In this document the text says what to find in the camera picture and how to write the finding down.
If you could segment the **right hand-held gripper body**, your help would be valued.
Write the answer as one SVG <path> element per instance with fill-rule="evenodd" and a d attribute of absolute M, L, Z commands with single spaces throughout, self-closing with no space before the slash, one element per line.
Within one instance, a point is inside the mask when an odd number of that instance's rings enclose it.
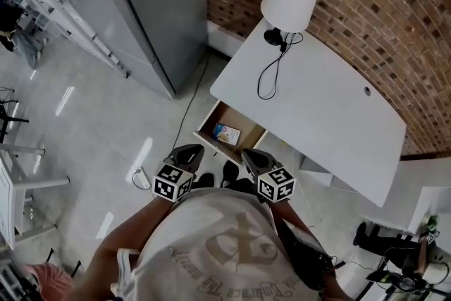
<path fill-rule="evenodd" d="M 259 149 L 246 148 L 241 157 L 260 198 L 277 203 L 292 196 L 297 180 L 274 156 Z"/>

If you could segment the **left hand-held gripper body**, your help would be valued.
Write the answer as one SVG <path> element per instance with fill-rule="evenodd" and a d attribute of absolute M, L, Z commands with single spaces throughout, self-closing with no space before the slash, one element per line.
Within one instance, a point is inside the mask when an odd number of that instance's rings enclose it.
<path fill-rule="evenodd" d="M 175 203 L 189 193 L 204 153 L 205 148 L 201 144 L 174 148 L 154 174 L 154 195 Z"/>

